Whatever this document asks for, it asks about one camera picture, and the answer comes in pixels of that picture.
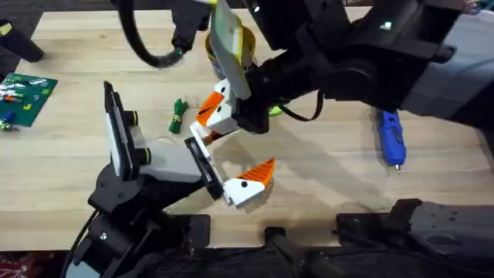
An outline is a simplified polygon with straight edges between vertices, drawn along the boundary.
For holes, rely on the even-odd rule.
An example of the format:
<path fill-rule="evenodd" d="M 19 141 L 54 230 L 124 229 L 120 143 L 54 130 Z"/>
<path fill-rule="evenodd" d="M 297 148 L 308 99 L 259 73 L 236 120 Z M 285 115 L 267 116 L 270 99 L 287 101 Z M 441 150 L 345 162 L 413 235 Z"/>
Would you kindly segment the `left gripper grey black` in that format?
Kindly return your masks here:
<path fill-rule="evenodd" d="M 110 162 L 96 178 L 88 204 L 115 222 L 135 222 L 205 188 L 212 199 L 224 196 L 229 205 L 242 207 L 261 195 L 271 183 L 275 158 L 222 183 L 206 158 L 207 146 L 222 137 L 195 121 L 193 137 L 183 145 L 147 141 L 126 150 L 120 143 L 110 149 Z"/>

